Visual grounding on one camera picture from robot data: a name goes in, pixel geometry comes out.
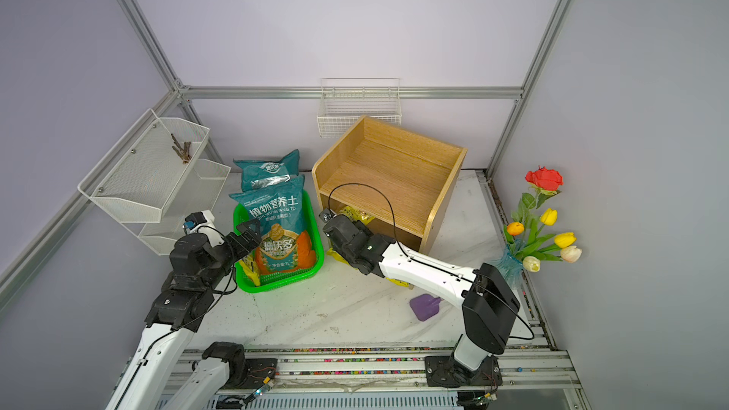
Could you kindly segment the yellow green fertilizer packet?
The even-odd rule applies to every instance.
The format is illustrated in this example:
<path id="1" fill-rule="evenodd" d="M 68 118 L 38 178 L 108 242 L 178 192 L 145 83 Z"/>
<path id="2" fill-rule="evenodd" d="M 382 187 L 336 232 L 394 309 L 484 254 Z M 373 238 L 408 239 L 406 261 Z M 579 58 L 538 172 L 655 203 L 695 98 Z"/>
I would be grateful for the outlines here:
<path id="1" fill-rule="evenodd" d="M 351 206 L 345 206 L 340 211 L 340 213 L 352 220 L 353 222 L 360 221 L 364 225 L 370 224 L 370 222 L 375 219 L 375 216 L 373 214 L 367 213 Z"/>
<path id="2" fill-rule="evenodd" d="M 252 284 L 255 287 L 259 287 L 261 284 L 260 271 L 258 269 L 258 265 L 256 263 L 256 259 L 254 258 L 254 256 L 249 255 L 249 256 L 241 259 L 238 263 L 239 263 L 243 273 L 252 282 Z"/>

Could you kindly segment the teal orange soil bag front-facing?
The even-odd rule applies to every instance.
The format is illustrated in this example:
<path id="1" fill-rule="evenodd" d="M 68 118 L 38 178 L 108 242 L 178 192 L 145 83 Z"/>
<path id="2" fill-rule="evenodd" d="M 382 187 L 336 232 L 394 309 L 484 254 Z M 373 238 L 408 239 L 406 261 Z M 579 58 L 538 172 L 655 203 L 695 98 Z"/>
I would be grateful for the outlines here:
<path id="1" fill-rule="evenodd" d="M 293 273 L 315 263 L 304 216 L 304 176 L 230 197 L 242 206 L 250 219 L 261 224 L 262 242 L 256 249 L 262 274 Z"/>

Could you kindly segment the teal orange soil bag back-facing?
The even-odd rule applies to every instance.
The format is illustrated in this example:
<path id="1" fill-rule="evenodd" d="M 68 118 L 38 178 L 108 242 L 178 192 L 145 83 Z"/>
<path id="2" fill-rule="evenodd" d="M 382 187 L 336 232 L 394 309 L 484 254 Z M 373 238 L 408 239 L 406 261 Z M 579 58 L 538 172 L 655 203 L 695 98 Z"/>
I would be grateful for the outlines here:
<path id="1" fill-rule="evenodd" d="M 297 177 L 299 159 L 300 152 L 294 149 L 278 161 L 234 161 L 241 170 L 241 191 L 258 190 Z"/>

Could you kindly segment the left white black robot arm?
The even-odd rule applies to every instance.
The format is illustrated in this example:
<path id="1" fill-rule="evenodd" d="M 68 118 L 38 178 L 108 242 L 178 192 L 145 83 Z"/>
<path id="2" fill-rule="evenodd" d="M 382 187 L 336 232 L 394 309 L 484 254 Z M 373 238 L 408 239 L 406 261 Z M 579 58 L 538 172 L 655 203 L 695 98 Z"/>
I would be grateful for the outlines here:
<path id="1" fill-rule="evenodd" d="M 203 318 L 221 301 L 216 287 L 233 275 L 238 260 L 261 244 L 259 220 L 244 221 L 224 235 L 212 225 L 211 217 L 205 211 L 186 218 L 185 235 L 169 254 L 172 271 L 144 319 L 140 343 L 108 409 L 155 408 Z"/>

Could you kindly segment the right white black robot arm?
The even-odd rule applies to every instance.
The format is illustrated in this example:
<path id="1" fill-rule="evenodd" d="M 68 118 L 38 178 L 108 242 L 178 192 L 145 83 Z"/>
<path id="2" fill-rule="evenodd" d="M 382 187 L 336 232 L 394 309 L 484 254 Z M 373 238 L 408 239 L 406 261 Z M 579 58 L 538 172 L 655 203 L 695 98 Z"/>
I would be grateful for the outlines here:
<path id="1" fill-rule="evenodd" d="M 505 351 L 520 303 L 495 266 L 445 263 L 330 209 L 320 216 L 333 250 L 351 267 L 364 275 L 404 281 L 461 310 L 464 333 L 450 359 L 455 373 L 472 378 L 487 358 Z"/>

